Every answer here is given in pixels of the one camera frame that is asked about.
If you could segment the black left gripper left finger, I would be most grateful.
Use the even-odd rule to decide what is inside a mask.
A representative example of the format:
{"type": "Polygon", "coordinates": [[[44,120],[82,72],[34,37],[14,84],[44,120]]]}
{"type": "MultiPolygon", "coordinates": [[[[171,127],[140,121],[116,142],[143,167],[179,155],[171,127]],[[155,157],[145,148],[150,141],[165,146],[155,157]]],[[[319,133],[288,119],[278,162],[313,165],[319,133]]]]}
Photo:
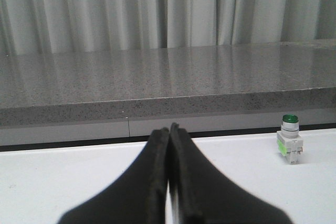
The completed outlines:
{"type": "Polygon", "coordinates": [[[66,212],[59,223],[165,223],[168,145],[168,129],[154,130],[115,182],[66,212]]]}

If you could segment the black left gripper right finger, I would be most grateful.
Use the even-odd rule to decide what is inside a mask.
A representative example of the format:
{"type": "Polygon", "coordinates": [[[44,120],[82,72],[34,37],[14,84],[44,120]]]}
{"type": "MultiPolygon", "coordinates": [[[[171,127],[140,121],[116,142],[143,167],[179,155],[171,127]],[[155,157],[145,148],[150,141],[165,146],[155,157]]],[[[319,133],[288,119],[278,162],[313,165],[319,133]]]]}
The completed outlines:
{"type": "Polygon", "coordinates": [[[284,211],[222,174],[176,123],[169,155],[174,223],[291,223],[284,211]]]}

